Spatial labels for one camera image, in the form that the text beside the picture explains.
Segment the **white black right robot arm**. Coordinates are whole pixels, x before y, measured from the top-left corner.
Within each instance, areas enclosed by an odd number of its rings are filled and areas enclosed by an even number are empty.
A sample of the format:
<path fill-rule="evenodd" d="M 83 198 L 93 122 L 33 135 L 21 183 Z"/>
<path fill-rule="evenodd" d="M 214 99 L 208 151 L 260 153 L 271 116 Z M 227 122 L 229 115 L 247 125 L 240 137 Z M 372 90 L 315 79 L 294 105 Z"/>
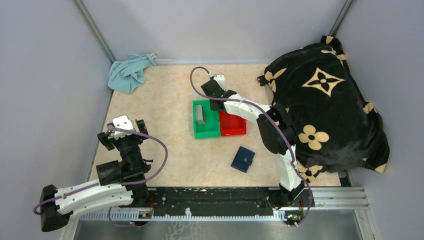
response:
<path fill-rule="evenodd" d="M 241 117 L 257 126 L 263 145 L 274 154 L 279 168 L 280 190 L 273 200 L 275 206 L 295 206 L 303 202 L 305 207 L 312 207 L 313 192 L 300 173 L 295 154 L 298 131 L 286 110 L 280 104 L 272 106 L 248 100 L 224 86 L 222 77 L 211 75 L 201 85 L 199 95 L 209 99 L 212 110 Z"/>

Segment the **navy blue card holder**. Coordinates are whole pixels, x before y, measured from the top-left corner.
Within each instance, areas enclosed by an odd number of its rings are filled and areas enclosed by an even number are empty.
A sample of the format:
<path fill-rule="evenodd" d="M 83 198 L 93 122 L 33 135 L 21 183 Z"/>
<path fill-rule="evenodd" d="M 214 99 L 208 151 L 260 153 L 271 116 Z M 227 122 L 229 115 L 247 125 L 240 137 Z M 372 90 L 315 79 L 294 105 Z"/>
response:
<path fill-rule="evenodd" d="M 255 152 L 240 146 L 231 163 L 231 167 L 240 172 L 247 173 L 253 163 L 255 155 Z"/>

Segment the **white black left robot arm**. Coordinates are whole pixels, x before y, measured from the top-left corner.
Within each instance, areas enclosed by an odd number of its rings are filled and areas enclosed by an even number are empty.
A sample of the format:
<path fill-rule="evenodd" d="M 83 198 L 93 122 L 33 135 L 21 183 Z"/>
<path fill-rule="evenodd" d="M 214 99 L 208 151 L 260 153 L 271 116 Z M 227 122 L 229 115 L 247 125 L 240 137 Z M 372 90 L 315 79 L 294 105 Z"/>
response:
<path fill-rule="evenodd" d="M 39 206 L 41 231 L 58 230 L 70 220 L 106 208 L 147 206 L 151 197 L 145 174 L 151 161 L 140 149 L 147 134 L 142 119 L 132 124 L 127 115 L 113 118 L 97 138 L 107 150 L 117 150 L 121 159 L 97 165 L 95 180 L 65 188 L 45 186 Z"/>

